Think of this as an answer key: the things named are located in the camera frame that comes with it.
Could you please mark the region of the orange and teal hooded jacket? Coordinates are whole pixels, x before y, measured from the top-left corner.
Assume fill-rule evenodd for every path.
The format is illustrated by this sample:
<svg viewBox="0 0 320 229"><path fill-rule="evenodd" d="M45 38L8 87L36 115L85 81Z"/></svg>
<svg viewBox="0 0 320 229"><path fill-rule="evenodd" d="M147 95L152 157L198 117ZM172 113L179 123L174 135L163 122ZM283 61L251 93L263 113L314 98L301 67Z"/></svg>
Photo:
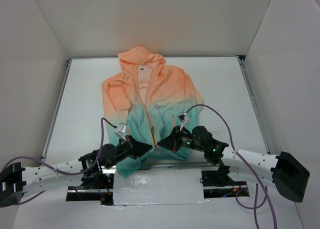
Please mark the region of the orange and teal hooded jacket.
<svg viewBox="0 0 320 229"><path fill-rule="evenodd" d="M191 77L183 69L168 65L162 55L143 46L117 56L121 73L102 82L103 112L110 122L106 126L109 142L114 145L119 142L113 127L124 123L127 134L152 145L149 156L143 159L128 157L116 164L118 174L127 178L148 159L187 161L190 149L172 152L159 147L158 142L181 124L179 113L204 103Z"/></svg>

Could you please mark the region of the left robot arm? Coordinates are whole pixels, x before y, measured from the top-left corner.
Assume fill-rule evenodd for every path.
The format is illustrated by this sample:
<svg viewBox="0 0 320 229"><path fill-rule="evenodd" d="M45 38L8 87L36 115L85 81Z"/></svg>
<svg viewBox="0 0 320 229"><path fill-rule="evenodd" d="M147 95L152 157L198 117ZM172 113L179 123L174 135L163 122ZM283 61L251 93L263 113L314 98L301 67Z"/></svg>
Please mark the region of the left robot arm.
<svg viewBox="0 0 320 229"><path fill-rule="evenodd" d="M0 206L19 205L24 196L77 183L91 189L97 185L102 167L110 169L127 158L136 160L151 149L151 145L129 135L116 146L107 143L78 159L58 165L42 162L42 166L23 167L20 162L11 163L0 172Z"/></svg>

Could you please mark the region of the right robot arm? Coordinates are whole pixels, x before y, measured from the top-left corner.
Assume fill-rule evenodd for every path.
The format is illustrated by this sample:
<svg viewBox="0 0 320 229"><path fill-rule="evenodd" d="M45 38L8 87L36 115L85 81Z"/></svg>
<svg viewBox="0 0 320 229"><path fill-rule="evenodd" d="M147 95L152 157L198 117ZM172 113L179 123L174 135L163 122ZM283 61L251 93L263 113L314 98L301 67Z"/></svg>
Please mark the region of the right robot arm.
<svg viewBox="0 0 320 229"><path fill-rule="evenodd" d="M288 152L274 155L233 150L227 143L213 138L204 126L196 126L192 131L176 126L158 146L173 153L185 148L202 152L207 162L218 167L216 172L203 175L205 186L262 182L284 198L301 203L310 178L310 172Z"/></svg>

